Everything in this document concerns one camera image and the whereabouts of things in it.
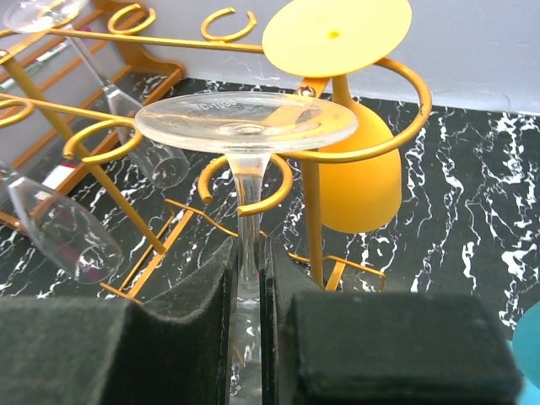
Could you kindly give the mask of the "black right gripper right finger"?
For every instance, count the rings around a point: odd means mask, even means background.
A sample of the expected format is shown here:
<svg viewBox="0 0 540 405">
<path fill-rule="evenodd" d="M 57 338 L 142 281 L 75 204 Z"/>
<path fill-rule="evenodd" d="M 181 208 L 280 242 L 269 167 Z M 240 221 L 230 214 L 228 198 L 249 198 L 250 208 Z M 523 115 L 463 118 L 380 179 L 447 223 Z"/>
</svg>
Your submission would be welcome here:
<svg viewBox="0 0 540 405">
<path fill-rule="evenodd" d="M 515 404 L 500 324 L 464 294 L 327 292 L 259 246 L 266 404 Z"/>
</svg>

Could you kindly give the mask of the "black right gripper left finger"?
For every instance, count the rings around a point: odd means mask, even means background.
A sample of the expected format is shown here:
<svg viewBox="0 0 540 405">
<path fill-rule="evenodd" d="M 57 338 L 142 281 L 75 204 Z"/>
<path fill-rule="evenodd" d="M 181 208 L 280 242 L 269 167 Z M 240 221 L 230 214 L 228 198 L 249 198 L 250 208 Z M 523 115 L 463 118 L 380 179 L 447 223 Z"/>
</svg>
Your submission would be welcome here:
<svg viewBox="0 0 540 405">
<path fill-rule="evenodd" d="M 87 298 L 1 302 L 4 404 L 225 404 L 228 239 L 145 304 Z"/>
</svg>

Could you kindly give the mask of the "blue plastic wine glass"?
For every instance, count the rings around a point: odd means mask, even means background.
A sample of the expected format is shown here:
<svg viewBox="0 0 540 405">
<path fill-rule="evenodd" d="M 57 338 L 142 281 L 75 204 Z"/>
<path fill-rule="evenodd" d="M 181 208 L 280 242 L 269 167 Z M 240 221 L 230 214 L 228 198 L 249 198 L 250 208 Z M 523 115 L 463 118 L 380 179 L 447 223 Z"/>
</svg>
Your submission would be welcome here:
<svg viewBox="0 0 540 405">
<path fill-rule="evenodd" d="M 539 404 L 539 303 L 516 323 L 510 351 L 521 372 L 522 388 L 517 404 Z"/>
</svg>

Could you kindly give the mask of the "tall clear wine glass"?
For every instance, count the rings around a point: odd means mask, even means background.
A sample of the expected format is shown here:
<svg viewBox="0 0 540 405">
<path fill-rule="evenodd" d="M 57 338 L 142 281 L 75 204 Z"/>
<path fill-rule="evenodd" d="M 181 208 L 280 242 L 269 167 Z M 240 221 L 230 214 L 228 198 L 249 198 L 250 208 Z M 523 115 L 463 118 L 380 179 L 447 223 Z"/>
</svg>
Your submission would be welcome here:
<svg viewBox="0 0 540 405">
<path fill-rule="evenodd" d="M 16 33 L 37 33 L 62 25 L 71 30 L 70 20 L 86 5 L 85 1 L 17 1 L 4 14 L 6 27 Z M 90 72 L 100 82 L 110 113 L 133 117 L 143 105 L 118 88 L 95 60 L 89 48 L 77 37 L 67 41 L 76 50 Z M 172 149 L 144 138 L 128 153 L 151 184 L 159 189 L 168 189 L 180 184 L 188 174 L 190 164 L 184 152 Z"/>
</svg>

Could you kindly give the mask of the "short clear glass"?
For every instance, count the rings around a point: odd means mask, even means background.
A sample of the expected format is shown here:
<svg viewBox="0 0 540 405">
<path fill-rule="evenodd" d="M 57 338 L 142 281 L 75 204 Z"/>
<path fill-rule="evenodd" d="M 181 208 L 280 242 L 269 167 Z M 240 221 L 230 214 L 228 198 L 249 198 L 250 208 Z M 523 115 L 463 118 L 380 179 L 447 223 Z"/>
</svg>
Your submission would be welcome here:
<svg viewBox="0 0 540 405">
<path fill-rule="evenodd" d="M 157 101 L 134 117 L 146 138 L 180 149 L 223 154 L 239 205 L 261 200 L 272 155 L 318 149 L 350 136 L 355 114 L 318 98 L 265 92 L 192 94 Z M 240 240 L 229 403 L 262 403 L 259 283 L 260 217 L 238 218 Z"/>
</svg>

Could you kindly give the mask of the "yellow plastic wine glass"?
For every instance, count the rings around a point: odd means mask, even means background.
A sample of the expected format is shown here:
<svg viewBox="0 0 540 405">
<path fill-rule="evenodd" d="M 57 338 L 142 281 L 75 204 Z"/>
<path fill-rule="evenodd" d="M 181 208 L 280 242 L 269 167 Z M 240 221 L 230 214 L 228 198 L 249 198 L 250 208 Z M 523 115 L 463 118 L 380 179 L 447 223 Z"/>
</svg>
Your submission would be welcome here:
<svg viewBox="0 0 540 405">
<path fill-rule="evenodd" d="M 393 51 L 406 36 L 412 9 L 405 0 L 293 1 L 270 20 L 262 35 L 269 62 L 307 78 L 331 78 L 332 100 L 359 121 L 349 138 L 324 153 L 367 149 L 392 140 L 392 132 L 369 108 L 353 101 L 347 76 Z M 358 162 L 321 164 L 321 221 L 332 230 L 356 234 L 376 230 L 402 203 L 398 150 Z"/>
</svg>

